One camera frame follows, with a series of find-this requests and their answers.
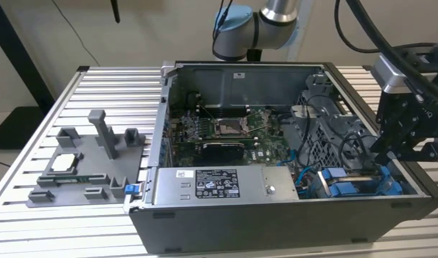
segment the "blue plastic tab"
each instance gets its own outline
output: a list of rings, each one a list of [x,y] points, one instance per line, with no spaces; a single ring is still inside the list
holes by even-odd
[[[129,184],[125,187],[125,194],[126,195],[137,195],[137,194],[139,194],[139,185],[137,185],[137,184]]]
[[[377,188],[377,195],[403,195],[403,186],[392,177],[389,169],[382,166],[384,179]]]
[[[325,170],[322,170],[322,176],[325,179],[330,179],[332,177],[345,177],[346,171],[344,168],[325,168]]]
[[[352,182],[336,183],[329,187],[329,189],[330,189],[330,193],[333,194],[333,197],[354,195],[358,193]]]

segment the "white label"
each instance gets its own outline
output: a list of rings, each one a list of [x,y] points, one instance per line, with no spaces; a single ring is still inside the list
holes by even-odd
[[[234,73],[233,78],[234,79],[245,79],[246,74],[245,73]]]
[[[177,177],[193,177],[193,170],[178,170]]]

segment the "blue cable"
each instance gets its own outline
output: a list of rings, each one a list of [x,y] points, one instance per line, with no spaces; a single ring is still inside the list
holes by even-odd
[[[312,167],[306,167],[302,172],[300,173],[300,176],[297,178],[297,181],[296,181],[296,185],[300,185],[301,181],[302,181],[302,178],[304,178],[304,175],[306,174],[306,172],[312,169]]]
[[[292,149],[290,150],[290,160],[284,160],[281,162],[278,162],[277,166],[281,167],[284,165],[284,163],[290,163],[296,160],[296,150]]]

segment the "aluminum slat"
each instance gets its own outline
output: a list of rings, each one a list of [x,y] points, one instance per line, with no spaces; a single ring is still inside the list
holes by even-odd
[[[70,101],[119,101],[119,100],[158,100],[161,94],[78,94],[71,97]]]
[[[154,125],[157,116],[131,116],[131,117],[106,117],[105,121],[109,126],[114,125]],[[81,126],[93,125],[87,117],[59,118],[54,126]]]
[[[127,73],[125,75],[106,74],[106,75],[86,75],[82,81],[133,81],[133,80],[161,80],[162,75],[158,74],[138,74]]]
[[[78,248],[99,248],[110,246],[142,245],[139,236],[115,235],[115,236],[87,236],[83,238],[58,238],[43,240],[26,240],[0,242],[0,253],[22,253],[43,250],[62,250]]]
[[[61,117],[89,117],[93,109],[65,109]],[[106,117],[155,116],[157,109],[105,109]]]
[[[82,81],[79,87],[158,86],[159,81]]]
[[[71,101],[66,105],[67,109],[103,109],[103,108],[155,108],[158,101]]]
[[[93,87],[78,88],[75,94],[94,94],[94,93],[159,93],[162,87]]]
[[[107,226],[133,225],[129,216],[115,216],[102,218],[74,218],[74,219],[44,219],[0,222],[0,232],[19,232],[28,230],[53,230],[61,228],[87,228]]]
[[[30,211],[30,212],[2,212],[0,221],[8,220],[34,220],[34,219],[54,219],[54,218],[79,218],[79,217],[102,217],[110,215],[125,215],[123,208],[107,209],[69,209],[53,211]]]

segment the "gray plastic post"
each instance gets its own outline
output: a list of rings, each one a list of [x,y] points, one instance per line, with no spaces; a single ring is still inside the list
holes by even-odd
[[[58,133],[57,140],[63,148],[75,148],[74,140],[81,136],[74,127],[63,127]]]
[[[129,178],[125,177],[122,180],[122,184],[119,184],[118,179],[114,177],[111,179],[111,192],[115,198],[125,198],[125,187],[129,184]]]
[[[119,156],[118,150],[115,149],[115,136],[110,133],[110,130],[105,122],[106,112],[105,110],[91,110],[89,115],[89,121],[97,127],[98,135],[102,139],[102,144],[111,160]]]

